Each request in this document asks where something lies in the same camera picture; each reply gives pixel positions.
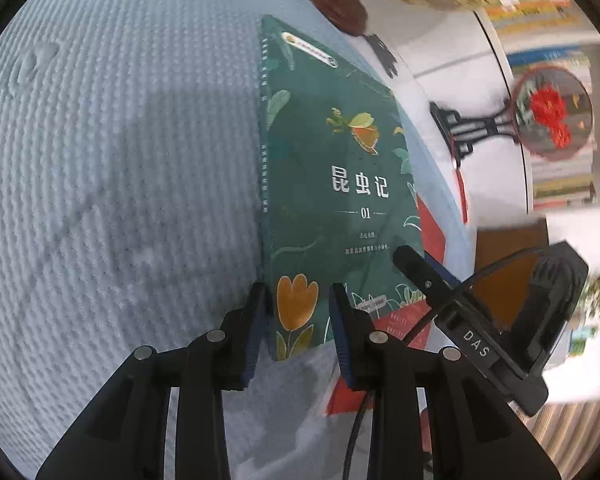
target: textured surface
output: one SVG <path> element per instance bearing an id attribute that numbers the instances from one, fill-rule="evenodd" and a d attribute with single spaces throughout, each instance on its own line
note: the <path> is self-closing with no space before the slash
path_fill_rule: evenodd
<path id="1" fill-rule="evenodd" d="M 306 0 L 29 0 L 1 35 L 0 445 L 26 476 L 133 348 L 185 345 L 258 276 L 265 13 L 360 63 Z M 404 126 L 463 274 L 457 212 Z M 351 419 L 317 409 L 333 364 L 332 345 L 262 352 L 225 396 L 234 478 L 338 474 Z"/>

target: row of books on shelf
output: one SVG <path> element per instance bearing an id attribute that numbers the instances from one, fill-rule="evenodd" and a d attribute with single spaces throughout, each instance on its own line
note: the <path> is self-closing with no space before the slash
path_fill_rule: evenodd
<path id="1" fill-rule="evenodd" d="M 507 60 L 516 77 L 541 66 L 558 66 L 576 76 L 589 95 L 593 94 L 590 61 L 579 46 L 542 48 L 509 54 Z M 583 206 L 596 201 L 593 183 L 594 132 L 587 143 L 567 160 L 550 161 L 531 155 L 534 209 Z"/>
<path id="2" fill-rule="evenodd" d="M 580 24 L 580 15 L 572 0 L 500 0 L 499 6 L 486 10 L 499 34 Z"/>

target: red flower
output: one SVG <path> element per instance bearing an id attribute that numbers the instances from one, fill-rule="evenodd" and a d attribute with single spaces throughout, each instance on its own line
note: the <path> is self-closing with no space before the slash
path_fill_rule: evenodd
<path id="1" fill-rule="evenodd" d="M 530 108 L 536 122 L 543 126 L 551 127 L 567 115 L 567 105 L 560 92 L 549 84 L 531 94 Z"/>
<path id="2" fill-rule="evenodd" d="M 555 123 L 549 126 L 549 134 L 557 148 L 564 148 L 571 142 L 571 132 L 564 123 Z"/>

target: metal screw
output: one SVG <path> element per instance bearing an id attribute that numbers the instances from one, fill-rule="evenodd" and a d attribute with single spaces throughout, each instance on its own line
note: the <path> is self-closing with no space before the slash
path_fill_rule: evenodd
<path id="1" fill-rule="evenodd" d="M 448 346 L 442 351 L 442 356 L 447 361 L 458 361 L 461 355 L 462 354 L 460 353 L 460 351 L 457 348 L 453 348 L 452 346 Z"/>
<path id="2" fill-rule="evenodd" d="M 382 343 L 386 343 L 387 341 L 389 341 L 389 336 L 384 332 L 376 330 L 375 332 L 369 334 L 369 341 L 381 345 Z"/>
<path id="3" fill-rule="evenodd" d="M 209 332 L 206 333 L 206 340 L 211 343 L 219 343 L 220 341 L 222 341 L 222 339 L 224 339 L 223 330 L 209 330 Z"/>
<path id="4" fill-rule="evenodd" d="M 150 346 L 139 346 L 134 351 L 134 357 L 139 361 L 143 361 L 151 357 L 152 353 L 154 353 L 154 350 Z"/>

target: green book cover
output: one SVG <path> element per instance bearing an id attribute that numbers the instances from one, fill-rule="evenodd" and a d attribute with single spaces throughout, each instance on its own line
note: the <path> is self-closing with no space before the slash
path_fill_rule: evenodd
<path id="1" fill-rule="evenodd" d="M 333 338 L 328 295 L 379 319 L 416 290 L 392 264 L 422 252 L 409 153 L 394 95 L 327 47 L 262 20 L 262 238 L 277 360 Z"/>

